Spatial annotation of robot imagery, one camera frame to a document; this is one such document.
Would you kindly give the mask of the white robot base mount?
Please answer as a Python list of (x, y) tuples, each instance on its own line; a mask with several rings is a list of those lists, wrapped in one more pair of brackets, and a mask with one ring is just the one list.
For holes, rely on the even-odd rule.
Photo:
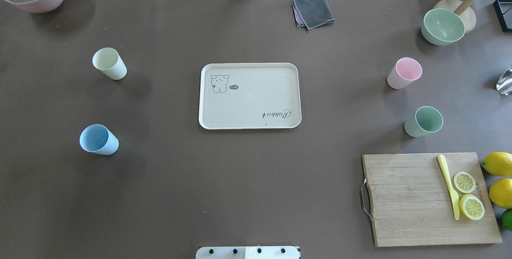
[(300, 259), (296, 246), (227, 246), (201, 247), (196, 259)]

